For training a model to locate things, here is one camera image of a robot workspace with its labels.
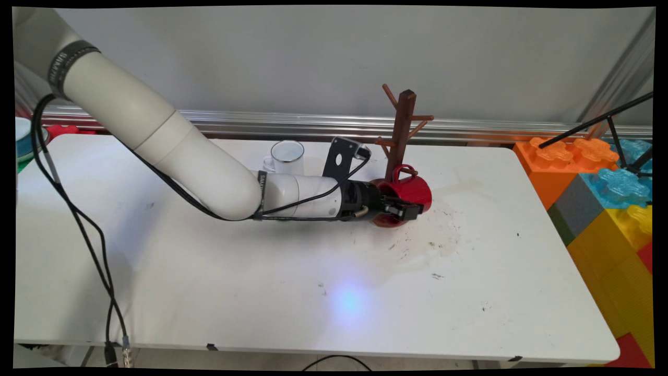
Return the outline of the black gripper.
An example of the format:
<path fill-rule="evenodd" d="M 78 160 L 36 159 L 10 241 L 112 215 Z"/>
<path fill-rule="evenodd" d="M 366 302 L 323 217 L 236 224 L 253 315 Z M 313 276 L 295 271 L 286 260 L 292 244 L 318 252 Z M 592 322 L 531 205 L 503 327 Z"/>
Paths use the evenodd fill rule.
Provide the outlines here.
<path fill-rule="evenodd" d="M 385 207 L 386 216 L 396 221 L 415 220 L 424 211 L 420 203 L 405 203 L 391 195 L 383 195 L 382 201 L 377 186 L 370 182 L 347 180 L 340 191 L 340 217 L 349 217 L 344 221 L 372 221 Z"/>

